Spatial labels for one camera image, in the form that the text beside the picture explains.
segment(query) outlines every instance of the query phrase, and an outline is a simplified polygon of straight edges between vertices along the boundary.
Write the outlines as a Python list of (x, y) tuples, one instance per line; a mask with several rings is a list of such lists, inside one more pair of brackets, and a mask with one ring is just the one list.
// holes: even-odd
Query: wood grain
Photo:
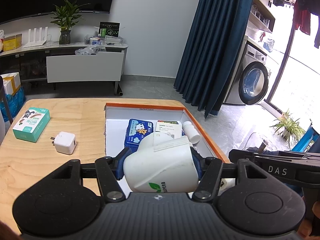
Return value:
[[(12, 204), (27, 188), (70, 159), (81, 163), (92, 163), (105, 156), (105, 112), (106, 102), (183, 106), (175, 100), (127, 99), (127, 98), (58, 98), (33, 99), (27, 101), (17, 117), (20, 118), (29, 107), (47, 108), (51, 120), (37, 143), (18, 140), (12, 127), (0, 146), (0, 220), (12, 230), (19, 229), (12, 216)], [(77, 146), (72, 155), (56, 152), (51, 137), (60, 131), (76, 135)], [(95, 179), (85, 179), (84, 186), (99, 194)]]

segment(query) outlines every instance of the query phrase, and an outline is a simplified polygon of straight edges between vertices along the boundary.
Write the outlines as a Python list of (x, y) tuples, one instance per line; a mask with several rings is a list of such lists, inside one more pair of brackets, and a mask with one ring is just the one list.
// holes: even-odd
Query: white wall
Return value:
[[(175, 77), (199, 0), (113, 0), (111, 13), (84, 13), (72, 28), (71, 42), (93, 34), (100, 21), (120, 22), (120, 36), (129, 45), (125, 74)], [(22, 33), (27, 43), (28, 29), (49, 26), (52, 41), (60, 30), (50, 24), (50, 16), (21, 19), (0, 25), (5, 36)]]

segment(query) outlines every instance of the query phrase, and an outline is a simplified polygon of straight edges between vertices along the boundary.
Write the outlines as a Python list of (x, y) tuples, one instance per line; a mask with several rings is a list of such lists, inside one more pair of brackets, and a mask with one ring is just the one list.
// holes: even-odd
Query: white power adapter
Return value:
[(51, 137), (54, 140), (52, 144), (59, 153), (71, 155), (77, 145), (76, 136), (73, 133), (60, 132), (56, 137)]

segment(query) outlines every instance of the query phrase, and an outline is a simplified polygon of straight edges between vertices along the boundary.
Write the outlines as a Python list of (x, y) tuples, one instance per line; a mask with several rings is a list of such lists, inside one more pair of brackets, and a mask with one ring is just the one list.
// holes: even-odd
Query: styrofoam box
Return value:
[[(154, 128), (158, 120), (168, 121), (191, 121), (196, 130), (201, 135), (201, 140), (194, 146), (197, 147), (202, 157), (217, 157), (226, 160), (227, 157), (212, 142), (201, 125), (184, 107), (179, 106), (156, 106), (156, 105), (138, 105), (107, 103), (106, 111), (106, 156), (116, 157), (124, 148), (124, 139), (126, 129), (130, 119), (138, 119), (153, 122)], [(119, 181), (123, 192), (128, 197), (131, 192), (125, 178)]]

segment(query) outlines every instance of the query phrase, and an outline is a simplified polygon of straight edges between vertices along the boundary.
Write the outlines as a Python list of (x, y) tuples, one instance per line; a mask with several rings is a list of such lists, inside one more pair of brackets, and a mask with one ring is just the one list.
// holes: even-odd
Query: blue curtain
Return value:
[(252, 0), (199, 0), (174, 88), (217, 115), (243, 40)]

